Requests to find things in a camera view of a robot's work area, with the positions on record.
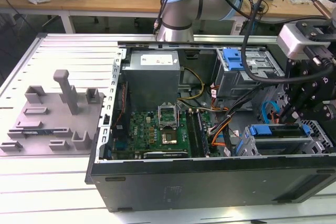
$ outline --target floor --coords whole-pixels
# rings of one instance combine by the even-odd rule
[[[28,15],[27,21],[37,32],[42,32],[42,25],[47,21],[46,15]],[[0,28],[0,85],[10,74],[27,48],[30,46],[36,33],[18,15],[16,25]],[[134,18],[110,18],[110,28],[105,30],[102,17],[98,17],[99,23],[94,23],[93,17],[73,17],[73,23],[77,33],[112,33],[112,34],[151,34],[153,31],[153,18],[140,18],[139,27],[134,26]],[[207,21],[203,34],[229,35],[232,27],[231,21],[217,22]],[[200,22],[194,22],[194,34],[199,34]],[[55,21],[47,27],[48,33],[64,33],[61,20]],[[255,29],[255,35],[277,35],[279,27],[262,26]]]

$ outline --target metal table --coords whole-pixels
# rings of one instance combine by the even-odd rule
[[[26,102],[29,85],[60,92],[52,75],[62,67],[78,92],[98,87],[105,92],[121,40],[154,40],[151,35],[60,35],[36,38],[0,88],[0,137]],[[196,36],[197,41],[241,42],[241,36]],[[251,37],[275,42],[275,37]],[[89,157],[0,158],[1,223],[335,223],[336,184],[301,204],[109,213],[94,185],[84,183]],[[217,185],[229,190],[223,181]]]

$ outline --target wooden table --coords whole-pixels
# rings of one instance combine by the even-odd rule
[[[51,0],[49,3],[34,5],[27,0],[9,0],[21,14],[58,15],[61,17],[66,33],[74,33],[71,16],[102,17],[149,17],[155,18],[160,9],[160,0]],[[263,19],[279,20],[305,15],[319,15],[313,5],[293,5],[289,0],[267,1],[269,11]],[[250,13],[247,0],[242,5],[244,13]],[[5,0],[0,0],[0,13],[15,14]],[[234,17],[236,25],[241,26],[244,17]]]
[[[290,0],[265,0],[268,4],[268,11],[263,15],[263,20],[265,21],[279,21],[281,19],[296,18],[307,15],[317,15],[320,16],[321,13],[313,6],[312,2],[309,4],[292,4]],[[250,14],[250,2],[244,0],[241,6],[241,10]],[[234,25],[231,31],[232,35],[239,35],[240,30],[243,26],[246,18],[241,15],[236,15],[234,17]]]

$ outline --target yellow wire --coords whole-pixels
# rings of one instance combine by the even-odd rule
[[[200,81],[201,85],[202,85],[202,88],[201,88],[201,91],[199,92],[199,94],[197,95],[194,95],[192,97],[181,97],[181,98],[178,98],[178,100],[192,100],[192,99],[195,99],[197,97],[200,97],[202,94],[203,94],[203,91],[204,91],[204,83],[203,81],[201,80],[201,78],[198,76],[198,74],[196,74],[193,70],[191,70],[190,68],[184,68],[184,69],[187,69],[189,70],[191,73],[193,73],[196,78]]]

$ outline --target blue cable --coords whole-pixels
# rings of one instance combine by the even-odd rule
[[[266,101],[266,102],[262,103],[261,113],[263,115],[265,123],[267,123],[267,124],[269,123],[269,120],[268,120],[267,114],[266,114],[266,106],[267,106],[268,103],[273,105],[273,107],[276,109],[277,113],[280,113],[280,108],[275,101]]]

